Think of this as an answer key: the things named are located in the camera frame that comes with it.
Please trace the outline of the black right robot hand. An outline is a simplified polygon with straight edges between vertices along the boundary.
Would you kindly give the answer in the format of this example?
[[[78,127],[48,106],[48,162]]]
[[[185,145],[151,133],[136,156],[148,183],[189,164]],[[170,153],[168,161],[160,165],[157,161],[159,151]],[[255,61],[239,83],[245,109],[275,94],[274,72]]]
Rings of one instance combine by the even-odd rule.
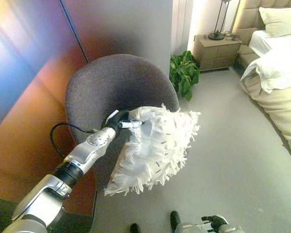
[[[228,221],[221,215],[203,216],[201,220],[203,222],[201,229],[209,233],[218,233],[221,226],[228,224]]]

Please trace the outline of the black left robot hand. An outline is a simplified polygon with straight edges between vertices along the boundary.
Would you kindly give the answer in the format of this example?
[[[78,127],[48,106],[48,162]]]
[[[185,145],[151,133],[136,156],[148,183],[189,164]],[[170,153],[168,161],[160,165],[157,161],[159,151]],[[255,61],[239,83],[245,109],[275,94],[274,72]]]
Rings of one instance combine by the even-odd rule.
[[[129,114],[130,111],[128,110],[115,110],[106,118],[102,128],[109,127],[119,133],[121,129],[138,128],[144,124],[143,121],[131,118]]]

